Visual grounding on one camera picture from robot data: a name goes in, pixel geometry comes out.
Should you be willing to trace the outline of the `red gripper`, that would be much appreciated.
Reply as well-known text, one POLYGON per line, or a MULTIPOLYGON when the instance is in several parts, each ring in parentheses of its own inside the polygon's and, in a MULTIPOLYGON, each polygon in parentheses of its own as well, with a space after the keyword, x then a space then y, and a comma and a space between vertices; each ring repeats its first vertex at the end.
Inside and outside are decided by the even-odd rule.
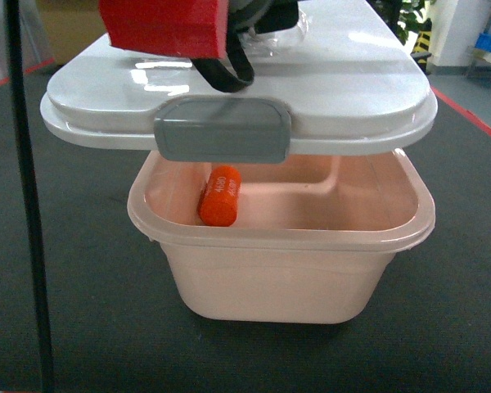
POLYGON ((98 3, 113 47, 172 57, 223 57, 227 1, 124 1, 98 3))

